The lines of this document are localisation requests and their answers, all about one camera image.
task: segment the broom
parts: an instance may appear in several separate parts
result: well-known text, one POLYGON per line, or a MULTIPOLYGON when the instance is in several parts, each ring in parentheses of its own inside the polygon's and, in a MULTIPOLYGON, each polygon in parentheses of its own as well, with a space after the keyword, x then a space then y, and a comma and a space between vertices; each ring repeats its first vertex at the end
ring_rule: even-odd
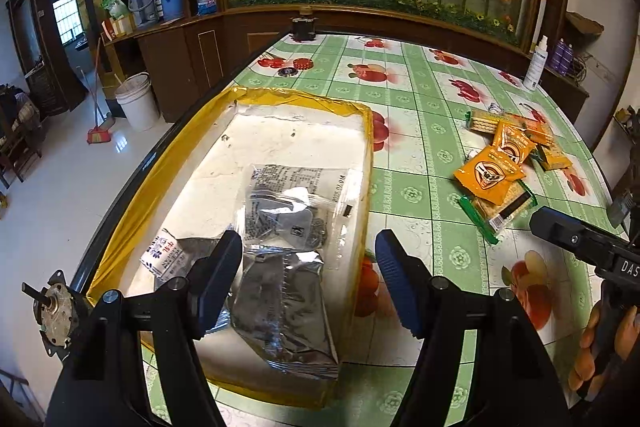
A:
MULTIPOLYGON (((98 45, 96 47, 95 50, 95 74, 98 75, 98 58, 100 57, 100 45, 102 44, 102 36, 100 36, 98 38, 98 45)), ((91 90, 91 85, 89 85, 89 91, 91 91, 91 95, 94 98, 94 117, 95 117, 95 127, 93 129, 90 129, 89 132, 86 134, 86 142, 91 145, 92 143, 107 143, 111 141, 111 135, 109 134, 109 131, 107 130, 103 130, 100 129, 100 126, 98 125, 98 100, 97 97, 94 95, 94 92, 91 90)))

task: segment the wooden shelf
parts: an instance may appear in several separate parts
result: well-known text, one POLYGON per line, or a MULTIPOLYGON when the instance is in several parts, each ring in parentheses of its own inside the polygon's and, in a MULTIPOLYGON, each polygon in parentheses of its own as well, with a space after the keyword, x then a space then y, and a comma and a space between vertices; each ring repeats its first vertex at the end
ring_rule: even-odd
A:
POLYGON ((142 28, 141 30, 136 30, 133 33, 130 33, 129 35, 124 35, 122 37, 117 37, 112 41, 107 41, 105 42, 105 45, 113 46, 118 42, 128 41, 129 39, 139 39, 140 37, 145 37, 147 35, 164 32, 167 30, 175 30, 176 28, 182 28, 184 26, 188 26, 193 23, 202 22, 209 19, 215 19, 220 16, 222 16, 221 12, 211 13, 209 15, 200 15, 195 17, 181 17, 180 19, 158 23, 158 24, 154 24, 153 26, 148 26, 147 28, 142 28))

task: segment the silver foil bag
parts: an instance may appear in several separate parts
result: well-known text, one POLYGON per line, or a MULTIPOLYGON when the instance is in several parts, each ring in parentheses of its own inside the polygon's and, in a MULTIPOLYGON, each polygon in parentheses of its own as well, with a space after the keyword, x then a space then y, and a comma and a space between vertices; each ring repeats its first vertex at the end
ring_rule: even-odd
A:
POLYGON ((253 247, 231 306, 231 324, 271 367, 333 380, 338 361, 326 320, 318 252, 253 247))

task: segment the tiled floor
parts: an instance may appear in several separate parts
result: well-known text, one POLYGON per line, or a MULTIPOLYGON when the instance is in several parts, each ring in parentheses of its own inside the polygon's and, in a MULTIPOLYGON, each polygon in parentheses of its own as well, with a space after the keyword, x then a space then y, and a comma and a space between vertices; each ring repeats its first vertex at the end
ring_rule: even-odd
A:
POLYGON ((46 355, 33 301, 20 284, 42 287, 57 269, 67 281, 73 277, 111 202, 170 127, 161 120, 134 132, 118 119, 110 143, 88 145, 92 108, 87 97, 73 112, 46 121, 43 158, 33 161, 23 184, 12 182, 9 208, 0 210, 0 368, 29 380, 44 409, 61 364, 46 355))

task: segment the table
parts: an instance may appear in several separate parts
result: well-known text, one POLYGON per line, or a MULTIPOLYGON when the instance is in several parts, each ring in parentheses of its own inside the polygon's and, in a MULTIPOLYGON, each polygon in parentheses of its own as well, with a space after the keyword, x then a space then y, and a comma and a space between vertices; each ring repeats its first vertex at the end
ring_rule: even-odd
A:
MULTIPOLYGON (((546 263, 554 296, 551 318, 539 334, 561 381, 566 381, 580 331, 599 299, 600 280, 572 254, 529 232, 532 210, 510 224, 498 245, 486 243, 460 208, 462 188, 452 179, 466 154, 483 148, 491 138, 467 130, 466 113, 497 102, 508 112, 547 121, 574 163, 567 174, 545 172, 531 160, 524 164, 524 181, 539 206, 551 206, 625 235, 622 229, 613 230, 607 219, 605 208, 610 197, 596 160, 542 89, 529 92, 519 78, 435 47, 336 34, 318 35, 313 42, 284 37, 242 70, 233 83, 354 100, 385 118, 389 134, 374 152, 369 250, 374 249, 380 230, 393 229, 404 249, 420 257, 432 273, 448 277, 464 290, 484 294, 504 286, 502 267, 511 269, 527 251, 536 250, 546 263), (258 64, 260 58, 273 57, 288 61, 311 58, 314 66, 295 76, 281 77, 277 68, 258 64)), ((388 426, 422 341, 401 327, 384 284, 379 292, 378 310, 369 317, 354 318, 351 350, 345 356, 331 404, 319 412, 282 407, 212 385, 227 425, 388 426)), ((465 412, 475 340, 475 332, 467 331, 447 424, 459 421, 465 412)), ((146 349, 143 358, 152 409, 168 419, 155 358, 146 349)))

